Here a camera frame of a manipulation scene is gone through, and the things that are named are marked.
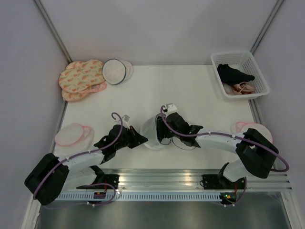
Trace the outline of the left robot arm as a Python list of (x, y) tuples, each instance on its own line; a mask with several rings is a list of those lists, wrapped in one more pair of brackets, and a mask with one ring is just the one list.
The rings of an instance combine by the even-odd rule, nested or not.
[(114, 125), (108, 135), (87, 151), (67, 157), (46, 154), (26, 177), (24, 185), (43, 206), (70, 189), (114, 188), (98, 166), (114, 158), (118, 150), (133, 149), (146, 142), (148, 139), (132, 126)]

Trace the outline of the blue-zip mesh laundry bag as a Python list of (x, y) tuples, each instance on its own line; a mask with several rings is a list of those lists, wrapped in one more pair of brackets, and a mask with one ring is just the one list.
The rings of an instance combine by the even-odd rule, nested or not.
[[(151, 150), (162, 150), (170, 145), (174, 145), (175, 147), (184, 150), (184, 151), (192, 151), (195, 149), (194, 146), (183, 146), (183, 144), (181, 143), (180, 145), (177, 144), (174, 140), (178, 139), (177, 137), (175, 137), (174, 135), (172, 136), (172, 142), (170, 145), (161, 145), (158, 142), (158, 133), (156, 131), (156, 116), (153, 116), (152, 118), (148, 119), (142, 126), (140, 129), (140, 134), (144, 137), (146, 137), (148, 139), (148, 141), (146, 143), (144, 143), (144, 145), (151, 149)], [(164, 134), (172, 134), (169, 129), (167, 129), (167, 127), (164, 125)]]

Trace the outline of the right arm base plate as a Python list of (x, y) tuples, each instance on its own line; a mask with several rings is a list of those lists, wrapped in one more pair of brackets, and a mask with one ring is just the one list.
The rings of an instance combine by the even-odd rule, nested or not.
[(201, 184), (205, 190), (239, 190), (244, 189), (245, 178), (232, 182), (217, 174), (205, 174), (202, 175)]

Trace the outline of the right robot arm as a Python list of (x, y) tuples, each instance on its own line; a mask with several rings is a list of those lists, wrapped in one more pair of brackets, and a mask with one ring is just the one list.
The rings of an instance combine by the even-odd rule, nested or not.
[(232, 134), (211, 132), (203, 126), (188, 124), (177, 112), (158, 114), (154, 118), (154, 130), (159, 144), (176, 137), (188, 147), (216, 148), (236, 154), (238, 159), (225, 163), (214, 176), (215, 189), (230, 189), (234, 184), (244, 187), (248, 176), (266, 179), (279, 154), (278, 149), (256, 129)]

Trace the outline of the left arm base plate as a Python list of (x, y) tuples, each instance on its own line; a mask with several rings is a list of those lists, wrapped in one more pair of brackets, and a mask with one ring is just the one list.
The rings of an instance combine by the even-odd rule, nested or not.
[(117, 174), (105, 174), (105, 175), (98, 175), (93, 182), (89, 183), (88, 185), (78, 186), (77, 189), (111, 189), (111, 187), (107, 186), (106, 184), (112, 185), (115, 189), (118, 188), (119, 184), (119, 175)]

